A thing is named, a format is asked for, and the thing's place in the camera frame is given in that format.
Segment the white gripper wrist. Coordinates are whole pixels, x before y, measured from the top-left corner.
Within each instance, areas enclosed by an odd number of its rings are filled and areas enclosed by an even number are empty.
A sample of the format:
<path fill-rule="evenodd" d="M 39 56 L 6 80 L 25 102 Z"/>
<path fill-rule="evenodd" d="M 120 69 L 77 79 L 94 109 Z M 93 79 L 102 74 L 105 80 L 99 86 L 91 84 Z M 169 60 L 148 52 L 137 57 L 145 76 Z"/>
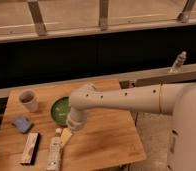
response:
<path fill-rule="evenodd" d="M 73 136 L 72 131 L 78 131 L 84 127 L 86 123 L 86 117 L 69 113 L 67 116 L 66 123 L 68 128 L 64 128 L 61 134 L 61 143 L 63 146 L 65 146 L 70 140 L 70 138 Z"/>

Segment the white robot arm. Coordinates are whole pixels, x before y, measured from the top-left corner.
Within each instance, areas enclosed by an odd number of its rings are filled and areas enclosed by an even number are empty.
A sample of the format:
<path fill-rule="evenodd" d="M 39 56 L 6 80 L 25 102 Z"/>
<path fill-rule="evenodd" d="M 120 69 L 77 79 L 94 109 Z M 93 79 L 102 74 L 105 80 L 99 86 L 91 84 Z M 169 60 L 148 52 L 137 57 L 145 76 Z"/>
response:
<path fill-rule="evenodd" d="M 84 127 L 88 109 L 112 108 L 171 114 L 168 171 L 196 171 L 196 82 L 156 84 L 129 89 L 98 91 L 86 84 L 69 96 L 66 123 L 73 131 Z"/>

